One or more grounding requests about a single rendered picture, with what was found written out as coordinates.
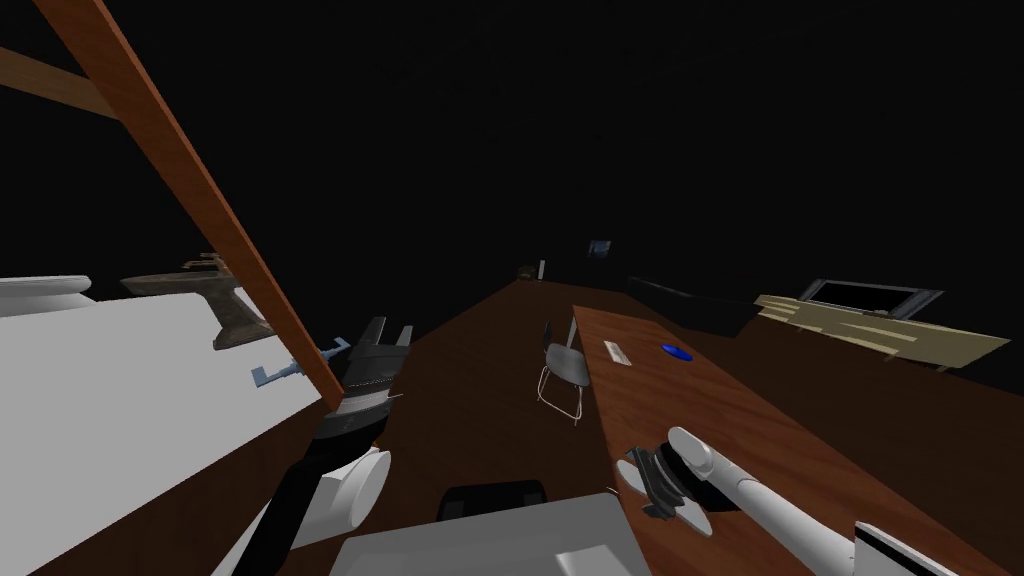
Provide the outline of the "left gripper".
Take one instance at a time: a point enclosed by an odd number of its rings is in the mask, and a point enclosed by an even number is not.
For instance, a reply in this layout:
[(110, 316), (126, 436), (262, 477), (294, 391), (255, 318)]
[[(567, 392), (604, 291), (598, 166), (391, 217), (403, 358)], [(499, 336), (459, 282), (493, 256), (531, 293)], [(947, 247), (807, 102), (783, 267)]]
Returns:
[(372, 318), (361, 342), (349, 355), (342, 378), (344, 402), (356, 402), (388, 390), (400, 373), (410, 352), (413, 326), (402, 328), (395, 345), (382, 345), (379, 343), (386, 320), (385, 316)]

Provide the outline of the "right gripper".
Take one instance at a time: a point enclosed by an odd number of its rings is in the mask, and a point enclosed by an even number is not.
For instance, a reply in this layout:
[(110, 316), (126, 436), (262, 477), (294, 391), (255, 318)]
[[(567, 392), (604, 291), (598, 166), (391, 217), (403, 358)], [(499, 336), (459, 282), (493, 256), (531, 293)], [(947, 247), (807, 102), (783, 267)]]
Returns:
[(640, 447), (627, 452), (628, 460), (616, 460), (615, 467), (622, 481), (634, 492), (646, 496), (648, 503), (642, 510), (651, 518), (671, 520), (675, 517), (705, 537), (713, 534), (711, 523), (701, 506), (692, 500), (684, 500), (681, 494), (669, 486), (657, 463), (657, 457)]

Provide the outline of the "brown wooden table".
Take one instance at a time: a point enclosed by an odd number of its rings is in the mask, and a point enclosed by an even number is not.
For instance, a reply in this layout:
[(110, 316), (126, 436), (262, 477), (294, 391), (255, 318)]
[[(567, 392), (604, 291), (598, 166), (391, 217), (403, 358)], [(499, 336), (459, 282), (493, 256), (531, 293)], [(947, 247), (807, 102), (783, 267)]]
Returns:
[[(678, 339), (657, 323), (574, 306), (572, 325), (614, 463), (681, 427), (848, 539), (864, 522), (958, 576), (1010, 576), (701, 354), (692, 362), (668, 355), (662, 345)], [(605, 341), (632, 365), (612, 362)], [(814, 576), (742, 511), (709, 515), (713, 534), (705, 537), (679, 518), (645, 515), (647, 498), (617, 471), (616, 486), (653, 576)]]

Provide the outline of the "grey chair with white legs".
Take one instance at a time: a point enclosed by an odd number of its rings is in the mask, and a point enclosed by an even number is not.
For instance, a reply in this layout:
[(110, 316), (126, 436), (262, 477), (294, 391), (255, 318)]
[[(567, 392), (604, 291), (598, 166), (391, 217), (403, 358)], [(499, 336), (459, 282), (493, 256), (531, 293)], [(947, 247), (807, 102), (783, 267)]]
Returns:
[[(559, 413), (569, 417), (577, 426), (583, 416), (583, 395), (584, 389), (590, 386), (589, 372), (585, 356), (582, 352), (571, 349), (565, 345), (552, 342), (552, 324), (547, 321), (544, 326), (542, 345), (544, 351), (544, 366), (537, 381), (537, 401), (544, 402), (554, 408)], [(548, 378), (555, 375), (561, 380), (571, 384), (577, 390), (575, 413), (570, 413), (555, 404), (546, 400), (543, 396)]]

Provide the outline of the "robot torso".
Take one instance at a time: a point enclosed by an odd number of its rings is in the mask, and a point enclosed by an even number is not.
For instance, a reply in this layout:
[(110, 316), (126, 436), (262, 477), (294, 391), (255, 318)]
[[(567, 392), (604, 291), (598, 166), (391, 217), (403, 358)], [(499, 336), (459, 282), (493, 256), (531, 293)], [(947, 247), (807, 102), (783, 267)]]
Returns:
[(652, 576), (616, 496), (365, 534), (329, 576)]

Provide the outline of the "brown wooden beam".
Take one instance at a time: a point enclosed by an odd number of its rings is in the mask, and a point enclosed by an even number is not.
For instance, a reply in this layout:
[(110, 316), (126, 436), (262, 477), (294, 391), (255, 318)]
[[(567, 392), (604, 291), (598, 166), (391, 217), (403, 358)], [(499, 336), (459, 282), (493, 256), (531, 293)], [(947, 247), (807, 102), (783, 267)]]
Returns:
[(247, 294), (337, 409), (340, 383), (103, 0), (32, 0)]

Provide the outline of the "beige stand with television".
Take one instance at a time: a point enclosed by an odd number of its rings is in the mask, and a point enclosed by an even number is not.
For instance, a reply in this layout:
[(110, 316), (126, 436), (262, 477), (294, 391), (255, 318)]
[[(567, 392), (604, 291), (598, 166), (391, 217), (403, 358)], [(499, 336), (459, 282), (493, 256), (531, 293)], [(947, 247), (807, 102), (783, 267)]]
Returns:
[[(826, 286), (904, 292), (906, 297), (889, 312), (853, 308), (819, 301)], [(943, 325), (920, 322), (912, 316), (942, 295), (941, 290), (816, 279), (800, 297), (762, 294), (755, 303), (761, 316), (839, 339), (884, 356), (932, 365), (938, 372), (963, 368), (1007, 344), (1009, 339)]]

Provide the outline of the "white topped counter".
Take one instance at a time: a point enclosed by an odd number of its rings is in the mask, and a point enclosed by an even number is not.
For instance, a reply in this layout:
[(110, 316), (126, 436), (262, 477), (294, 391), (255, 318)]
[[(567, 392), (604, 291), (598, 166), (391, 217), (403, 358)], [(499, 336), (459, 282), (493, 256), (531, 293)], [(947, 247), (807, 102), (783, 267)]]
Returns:
[(228, 576), (324, 408), (195, 294), (0, 318), (0, 576)]

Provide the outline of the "white bowl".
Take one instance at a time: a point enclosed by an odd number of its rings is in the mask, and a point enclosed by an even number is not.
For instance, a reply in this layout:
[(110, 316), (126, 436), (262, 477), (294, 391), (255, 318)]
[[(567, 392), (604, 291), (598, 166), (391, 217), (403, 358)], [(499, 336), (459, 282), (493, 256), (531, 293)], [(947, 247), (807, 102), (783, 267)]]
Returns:
[(91, 285), (85, 275), (0, 278), (0, 318), (92, 306)]

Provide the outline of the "pale blue bracket-shaped object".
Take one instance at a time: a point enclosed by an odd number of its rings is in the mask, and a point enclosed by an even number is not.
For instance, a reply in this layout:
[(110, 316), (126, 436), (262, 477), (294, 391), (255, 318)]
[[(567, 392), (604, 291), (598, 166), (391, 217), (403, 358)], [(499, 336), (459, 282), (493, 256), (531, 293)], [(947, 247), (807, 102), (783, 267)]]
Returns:
[[(336, 347), (331, 349), (322, 349), (319, 352), (321, 357), (329, 362), (335, 355), (348, 349), (351, 345), (346, 342), (343, 338), (336, 337), (334, 342), (337, 344)], [(258, 366), (251, 370), (251, 375), (253, 377), (254, 384), (257, 388), (264, 386), (265, 384), (275, 381), (281, 378), (291, 376), (293, 374), (303, 374), (304, 371), (296, 360), (292, 360), (291, 363), (276, 371), (273, 374), (268, 375), (263, 366)]]

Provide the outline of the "brown pedestal bowl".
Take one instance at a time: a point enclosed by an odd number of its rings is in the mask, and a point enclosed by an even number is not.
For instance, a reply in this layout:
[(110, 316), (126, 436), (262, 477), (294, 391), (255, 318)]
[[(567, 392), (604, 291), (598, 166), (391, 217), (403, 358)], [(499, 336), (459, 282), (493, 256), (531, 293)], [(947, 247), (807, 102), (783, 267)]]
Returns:
[(218, 253), (201, 253), (198, 260), (181, 264), (183, 272), (142, 275), (120, 280), (136, 296), (196, 293), (209, 305), (220, 330), (213, 349), (229, 349), (275, 334), (234, 292), (240, 283)]

